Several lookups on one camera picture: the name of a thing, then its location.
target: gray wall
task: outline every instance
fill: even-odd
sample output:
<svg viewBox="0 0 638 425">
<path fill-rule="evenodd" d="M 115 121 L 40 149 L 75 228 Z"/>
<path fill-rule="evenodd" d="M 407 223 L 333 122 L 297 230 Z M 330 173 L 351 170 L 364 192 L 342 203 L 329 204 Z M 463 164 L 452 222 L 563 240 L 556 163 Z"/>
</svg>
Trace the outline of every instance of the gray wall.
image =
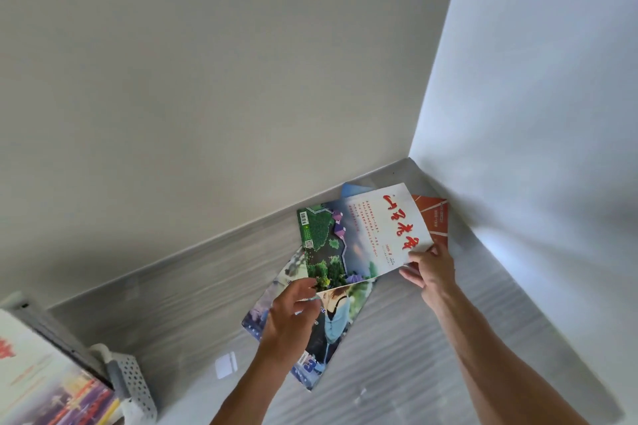
<svg viewBox="0 0 638 425">
<path fill-rule="evenodd" d="M 0 296 L 405 157 L 449 0 L 0 0 Z"/>
<path fill-rule="evenodd" d="M 638 0 L 452 0 L 410 156 L 638 423 Z"/>
</svg>

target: book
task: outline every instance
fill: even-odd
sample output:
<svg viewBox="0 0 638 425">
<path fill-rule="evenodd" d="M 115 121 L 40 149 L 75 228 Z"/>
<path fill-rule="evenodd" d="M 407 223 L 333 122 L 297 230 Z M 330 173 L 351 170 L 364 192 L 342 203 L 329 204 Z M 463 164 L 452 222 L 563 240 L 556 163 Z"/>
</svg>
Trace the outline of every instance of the book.
<svg viewBox="0 0 638 425">
<path fill-rule="evenodd" d="M 404 183 L 299 209 L 297 219 L 317 291 L 383 275 L 433 244 Z"/>
<path fill-rule="evenodd" d="M 374 188 L 344 184 L 341 195 L 354 196 L 372 190 Z M 447 245 L 447 201 L 436 197 L 411 197 L 424 221 L 437 229 L 436 233 L 431 232 L 432 239 Z M 242 321 L 243 328 L 260 340 L 273 300 L 292 280 L 302 277 L 307 277 L 307 267 L 304 248 L 300 247 L 246 314 Z M 307 390 L 313 390 L 325 373 L 339 344 L 368 300 L 375 282 L 376 279 L 371 279 L 318 293 L 322 299 L 323 312 L 313 326 L 306 351 L 290 371 Z"/>
<path fill-rule="evenodd" d="M 119 400 L 102 381 L 0 309 L 0 425 L 108 425 Z"/>
</svg>

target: red chinese calligraphy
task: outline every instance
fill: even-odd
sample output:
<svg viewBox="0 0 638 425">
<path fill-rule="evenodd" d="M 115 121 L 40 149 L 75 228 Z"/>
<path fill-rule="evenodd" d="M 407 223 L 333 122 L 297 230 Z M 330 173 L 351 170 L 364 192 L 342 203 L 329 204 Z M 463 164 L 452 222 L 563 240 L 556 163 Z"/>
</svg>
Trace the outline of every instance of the red chinese calligraphy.
<svg viewBox="0 0 638 425">
<path fill-rule="evenodd" d="M 414 227 L 414 225 L 412 225 L 411 223 L 405 225 L 403 222 L 399 222 L 399 230 L 397 230 L 397 235 L 402 236 L 403 232 L 410 232 L 412 230 L 412 227 Z"/>
<path fill-rule="evenodd" d="M 387 203 L 390 204 L 390 206 L 388 207 L 388 210 L 392 210 L 397 207 L 397 204 L 390 199 L 389 195 L 384 195 L 383 198 L 387 201 Z"/>
<path fill-rule="evenodd" d="M 0 338 L 0 359 L 13 358 L 15 353 L 8 341 Z"/>
<path fill-rule="evenodd" d="M 392 214 L 392 219 L 393 220 L 398 220 L 400 218 L 405 218 L 405 212 L 403 212 L 403 210 L 399 209 L 398 212 L 395 212 Z"/>
<path fill-rule="evenodd" d="M 414 237 L 414 238 L 408 237 L 408 240 L 406 240 L 405 244 L 403 244 L 403 249 L 412 249 L 418 243 L 419 243 L 419 238 L 418 237 Z"/>
</svg>

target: floor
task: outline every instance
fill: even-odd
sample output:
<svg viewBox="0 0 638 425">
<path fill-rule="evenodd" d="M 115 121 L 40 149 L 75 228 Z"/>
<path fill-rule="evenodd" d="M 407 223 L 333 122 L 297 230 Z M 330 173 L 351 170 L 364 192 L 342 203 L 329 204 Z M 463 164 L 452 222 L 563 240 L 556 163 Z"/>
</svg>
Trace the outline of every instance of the floor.
<svg viewBox="0 0 638 425">
<path fill-rule="evenodd" d="M 435 196 L 409 159 L 354 183 L 405 182 Z M 308 201 L 338 196 L 338 189 Z M 299 247 L 294 208 L 94 289 L 52 309 L 85 343 L 137 356 L 162 424 L 206 425 L 249 365 L 257 342 L 240 322 Z M 599 380 L 454 212 L 458 281 L 496 332 L 592 424 L 622 411 Z M 234 353 L 237 371 L 215 362 Z M 435 316 L 401 276 L 382 276 L 328 370 L 310 393 L 292 376 L 267 424 L 475 424 L 470 397 Z"/>
</svg>

